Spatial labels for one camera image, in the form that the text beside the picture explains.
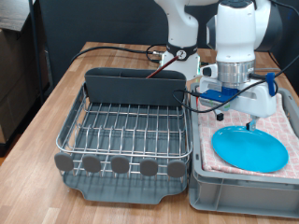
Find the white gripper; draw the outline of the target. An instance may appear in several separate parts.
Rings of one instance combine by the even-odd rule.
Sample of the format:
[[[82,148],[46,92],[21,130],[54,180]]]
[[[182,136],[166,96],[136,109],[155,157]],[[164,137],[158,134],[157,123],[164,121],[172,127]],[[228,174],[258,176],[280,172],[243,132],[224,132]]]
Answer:
[[[202,77],[199,84],[199,100],[202,105],[217,107],[221,111],[230,109],[249,114],[251,121],[246,129],[255,131],[259,118],[273,115],[277,109],[277,84],[269,80],[251,79],[234,87],[210,77]]]

